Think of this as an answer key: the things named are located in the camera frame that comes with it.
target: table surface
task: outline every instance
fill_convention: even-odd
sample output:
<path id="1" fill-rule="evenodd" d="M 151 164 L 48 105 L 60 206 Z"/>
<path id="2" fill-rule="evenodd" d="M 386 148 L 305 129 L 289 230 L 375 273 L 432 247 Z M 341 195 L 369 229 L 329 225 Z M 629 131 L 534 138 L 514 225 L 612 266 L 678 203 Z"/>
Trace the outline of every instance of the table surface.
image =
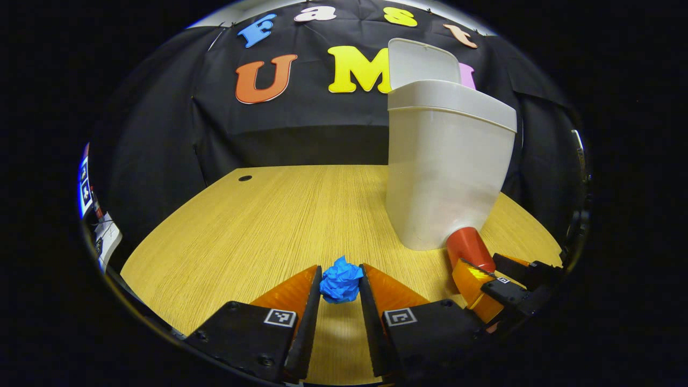
<path id="1" fill-rule="evenodd" d="M 242 176 L 251 175 L 246 181 Z M 405 248 L 385 211 L 386 165 L 236 169 L 160 223 L 136 248 L 122 277 L 153 311 L 193 332 L 225 302 L 249 303 L 313 264 L 346 255 L 428 300 L 465 306 L 446 249 Z M 536 219 L 500 194 L 480 231 L 490 254 L 561 266 L 561 249 Z M 360 297 L 322 298 L 306 381 L 365 384 L 373 376 Z"/>

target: white lid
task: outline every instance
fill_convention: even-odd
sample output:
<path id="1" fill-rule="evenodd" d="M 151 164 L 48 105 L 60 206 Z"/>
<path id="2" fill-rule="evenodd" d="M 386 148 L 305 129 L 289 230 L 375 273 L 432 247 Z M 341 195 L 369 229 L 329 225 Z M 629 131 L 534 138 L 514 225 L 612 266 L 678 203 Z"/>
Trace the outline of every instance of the white lid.
<path id="1" fill-rule="evenodd" d="M 468 114 L 516 133 L 516 111 L 509 105 L 454 82 L 426 79 L 387 94 L 387 109 L 440 108 Z"/>
<path id="2" fill-rule="evenodd" d="M 401 38 L 390 40 L 387 47 L 392 90 L 422 79 L 461 83 L 459 61 L 448 51 Z"/>

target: crumpled paper ball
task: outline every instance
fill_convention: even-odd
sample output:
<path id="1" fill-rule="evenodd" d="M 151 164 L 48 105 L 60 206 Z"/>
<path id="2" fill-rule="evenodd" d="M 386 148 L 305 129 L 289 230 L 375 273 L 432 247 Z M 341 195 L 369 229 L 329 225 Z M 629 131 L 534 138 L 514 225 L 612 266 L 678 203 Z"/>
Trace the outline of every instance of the crumpled paper ball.
<path id="1" fill-rule="evenodd" d="M 334 261 L 334 266 L 325 270 L 320 282 L 320 293 L 330 304 L 341 304 L 356 299 L 358 295 L 358 279 L 363 278 L 363 270 L 347 263 L 342 255 Z"/>

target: white plastic container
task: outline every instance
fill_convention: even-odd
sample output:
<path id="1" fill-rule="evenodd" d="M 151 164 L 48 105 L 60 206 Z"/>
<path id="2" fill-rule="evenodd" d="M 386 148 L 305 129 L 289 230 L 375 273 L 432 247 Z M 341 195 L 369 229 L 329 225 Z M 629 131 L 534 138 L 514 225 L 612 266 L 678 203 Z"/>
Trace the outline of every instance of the white plastic container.
<path id="1" fill-rule="evenodd" d="M 424 43 L 392 39 L 389 70 L 387 214 L 407 248 L 441 249 L 454 231 L 485 223 L 511 160 L 516 112 L 460 85 L 456 58 Z"/>

